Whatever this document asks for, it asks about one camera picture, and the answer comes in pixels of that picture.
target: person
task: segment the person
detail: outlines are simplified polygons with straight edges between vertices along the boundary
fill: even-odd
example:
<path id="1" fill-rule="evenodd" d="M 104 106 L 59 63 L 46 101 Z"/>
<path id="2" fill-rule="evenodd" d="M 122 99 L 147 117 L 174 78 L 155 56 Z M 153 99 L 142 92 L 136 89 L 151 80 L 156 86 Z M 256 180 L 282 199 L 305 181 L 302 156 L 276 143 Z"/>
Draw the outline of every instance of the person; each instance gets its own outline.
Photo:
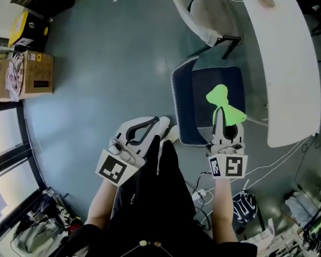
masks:
<path id="1" fill-rule="evenodd" d="M 103 181 L 85 225 L 71 234 L 57 257 L 257 255 L 255 245 L 237 242 L 228 179 L 216 180 L 213 239 L 194 221 L 195 206 L 173 146 L 179 137 L 178 126 L 161 140 L 169 124 L 167 117 L 160 118 L 146 163 L 129 180 L 119 188 Z M 162 155 L 157 174 L 159 147 Z"/>

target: gray floor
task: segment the gray floor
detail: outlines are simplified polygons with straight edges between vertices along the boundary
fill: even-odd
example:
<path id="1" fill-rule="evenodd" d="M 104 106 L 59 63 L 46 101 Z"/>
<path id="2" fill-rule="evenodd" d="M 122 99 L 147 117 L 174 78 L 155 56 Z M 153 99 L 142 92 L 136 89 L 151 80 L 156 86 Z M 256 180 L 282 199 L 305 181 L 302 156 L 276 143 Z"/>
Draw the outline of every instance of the gray floor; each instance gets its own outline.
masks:
<path id="1" fill-rule="evenodd" d="M 235 6 L 245 33 L 243 45 L 225 61 L 220 59 L 225 47 L 215 47 L 202 54 L 196 67 L 238 66 L 247 114 L 262 117 L 266 88 L 259 48 L 244 5 Z M 321 36 L 314 41 L 321 59 Z M 102 181 L 94 171 L 109 138 L 131 118 L 167 115 L 174 120 L 170 74 L 201 46 L 203 42 L 181 20 L 172 0 L 77 0 L 72 9 L 54 17 L 46 52 L 55 56 L 55 93 L 26 100 L 25 112 L 45 182 L 62 194 L 69 193 L 67 201 L 83 219 Z M 248 171 L 271 164 L 291 148 L 269 148 L 266 127 L 245 122 L 244 130 Z M 199 173 L 208 170 L 205 149 L 180 143 L 175 147 L 185 179 L 194 184 Z M 281 213 L 288 212 L 282 196 L 296 188 L 294 176 L 301 157 L 297 152 L 251 189 L 264 218 L 274 218 L 278 231 L 291 224 Z M 250 175 L 250 184 L 268 171 Z M 321 148 L 312 148 L 298 180 L 305 190 L 318 194 L 320 179 Z M 235 181 L 233 193 L 244 183 Z M 212 186 L 210 176 L 201 178 L 199 187 Z M 256 220 L 253 225 L 249 232 L 256 233 Z"/>

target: shoe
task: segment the shoe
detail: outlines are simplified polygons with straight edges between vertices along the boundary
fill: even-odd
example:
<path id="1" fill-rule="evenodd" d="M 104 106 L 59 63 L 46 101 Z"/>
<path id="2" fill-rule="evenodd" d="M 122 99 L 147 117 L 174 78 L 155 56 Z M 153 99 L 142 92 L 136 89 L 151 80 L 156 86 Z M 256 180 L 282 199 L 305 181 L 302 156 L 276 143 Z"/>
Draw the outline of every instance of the shoe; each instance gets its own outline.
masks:
<path id="1" fill-rule="evenodd" d="M 172 143 L 174 143 L 177 139 L 180 138 L 180 131 L 178 129 L 178 125 L 173 126 L 167 136 L 164 137 L 164 139 L 160 143 L 160 147 L 163 147 L 163 143 L 165 141 L 170 140 Z"/>
<path id="2" fill-rule="evenodd" d="M 164 136 L 165 131 L 169 127 L 169 125 L 170 125 L 170 119 L 166 116 L 161 117 L 159 119 L 159 128 L 156 135 L 162 138 Z"/>

